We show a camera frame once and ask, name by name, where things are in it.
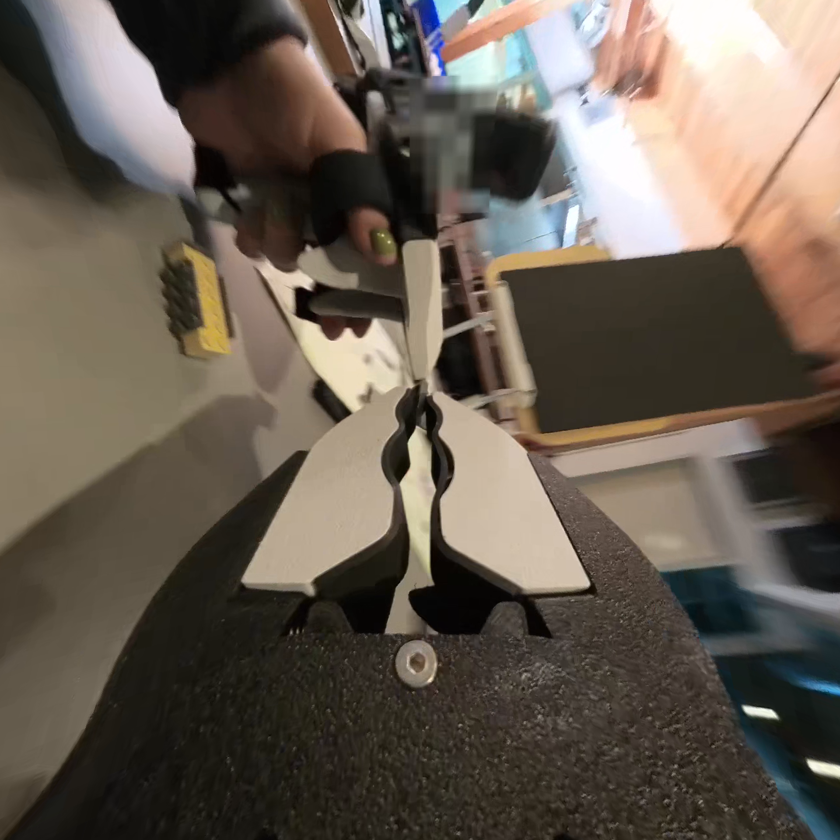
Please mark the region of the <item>white panel stand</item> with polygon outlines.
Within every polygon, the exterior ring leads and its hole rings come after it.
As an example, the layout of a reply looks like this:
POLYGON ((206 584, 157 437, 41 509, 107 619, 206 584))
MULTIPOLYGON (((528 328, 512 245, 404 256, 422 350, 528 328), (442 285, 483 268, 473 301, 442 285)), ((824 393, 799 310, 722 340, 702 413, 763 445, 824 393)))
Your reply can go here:
POLYGON ((489 309, 472 318, 444 328, 444 340, 461 333, 490 329, 495 337, 500 367, 511 387, 502 387, 488 395, 486 404, 507 401, 511 407, 525 411, 534 407, 538 388, 528 361, 518 326, 511 290, 506 281, 495 279, 486 290, 489 309))

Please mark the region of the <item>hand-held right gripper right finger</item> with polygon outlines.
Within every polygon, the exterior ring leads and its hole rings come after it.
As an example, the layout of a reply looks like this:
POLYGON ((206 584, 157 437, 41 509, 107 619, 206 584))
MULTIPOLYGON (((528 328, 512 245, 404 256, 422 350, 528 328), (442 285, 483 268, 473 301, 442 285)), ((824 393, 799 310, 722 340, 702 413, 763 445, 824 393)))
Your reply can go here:
POLYGON ((445 394, 429 395, 425 410, 434 584, 488 597, 588 591, 590 578, 525 449, 445 394))

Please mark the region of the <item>person's left hand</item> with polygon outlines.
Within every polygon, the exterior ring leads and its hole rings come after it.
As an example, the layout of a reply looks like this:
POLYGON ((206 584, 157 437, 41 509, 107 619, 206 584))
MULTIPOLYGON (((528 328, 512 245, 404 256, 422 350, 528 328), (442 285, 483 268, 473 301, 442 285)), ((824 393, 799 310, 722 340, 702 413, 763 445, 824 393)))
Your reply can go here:
MULTIPOLYGON (((307 175, 326 154, 367 152, 362 125, 342 101, 302 43, 281 38, 242 59, 209 85, 187 91, 178 107, 194 140, 219 152, 237 174, 275 179, 307 175)), ((240 217, 236 243, 249 258, 296 269, 303 250, 301 223, 290 199, 240 217)), ((354 209, 348 231, 374 263, 396 262, 390 225, 369 207, 354 209)))

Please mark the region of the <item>grey desk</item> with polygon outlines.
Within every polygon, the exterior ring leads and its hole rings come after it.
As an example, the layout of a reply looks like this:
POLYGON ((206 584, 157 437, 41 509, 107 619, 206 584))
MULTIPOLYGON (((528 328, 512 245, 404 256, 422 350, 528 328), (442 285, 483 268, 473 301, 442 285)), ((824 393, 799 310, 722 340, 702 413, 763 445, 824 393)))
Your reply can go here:
POLYGON ((297 272, 212 226, 232 352, 185 357, 161 250, 174 195, 92 195, 35 95, 2 69, 2 674, 114 658, 186 550, 330 425, 280 302, 297 272))

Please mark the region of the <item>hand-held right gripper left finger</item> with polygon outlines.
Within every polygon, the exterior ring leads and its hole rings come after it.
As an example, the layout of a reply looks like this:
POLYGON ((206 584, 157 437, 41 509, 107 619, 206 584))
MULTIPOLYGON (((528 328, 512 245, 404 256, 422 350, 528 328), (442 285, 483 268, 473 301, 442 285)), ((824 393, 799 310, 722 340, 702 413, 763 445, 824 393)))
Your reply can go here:
POLYGON ((401 482, 422 389, 396 387, 329 430, 305 455, 241 579, 308 597, 392 592, 407 568, 401 482))

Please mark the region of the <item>grey and tan brick assembly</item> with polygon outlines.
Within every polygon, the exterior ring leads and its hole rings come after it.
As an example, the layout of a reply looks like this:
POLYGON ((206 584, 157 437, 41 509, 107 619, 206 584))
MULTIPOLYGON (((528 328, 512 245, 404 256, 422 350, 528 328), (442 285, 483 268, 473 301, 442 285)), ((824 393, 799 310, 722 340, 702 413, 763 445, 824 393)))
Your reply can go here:
POLYGON ((181 354, 204 361, 229 356, 235 331, 214 258, 184 241, 163 248, 161 257, 167 328, 181 354))

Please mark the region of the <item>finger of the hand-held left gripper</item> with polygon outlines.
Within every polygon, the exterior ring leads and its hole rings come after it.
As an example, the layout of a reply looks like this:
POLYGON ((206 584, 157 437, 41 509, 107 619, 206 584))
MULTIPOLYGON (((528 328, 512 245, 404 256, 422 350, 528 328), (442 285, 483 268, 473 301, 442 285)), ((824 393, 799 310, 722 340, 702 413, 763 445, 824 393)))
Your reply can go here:
POLYGON ((403 330, 414 383, 426 382, 442 347, 442 275, 437 242, 414 239, 402 248, 403 330))

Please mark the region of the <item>black panel with yellow frame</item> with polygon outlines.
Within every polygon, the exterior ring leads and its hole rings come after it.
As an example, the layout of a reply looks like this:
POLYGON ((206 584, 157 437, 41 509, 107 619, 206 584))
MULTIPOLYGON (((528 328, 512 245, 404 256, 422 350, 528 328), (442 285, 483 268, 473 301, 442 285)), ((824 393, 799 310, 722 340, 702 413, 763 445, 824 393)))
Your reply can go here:
POLYGON ((609 259, 575 246, 486 268, 514 309, 538 388, 514 409, 535 445, 572 449, 743 418, 823 417, 819 388, 739 247, 609 259))

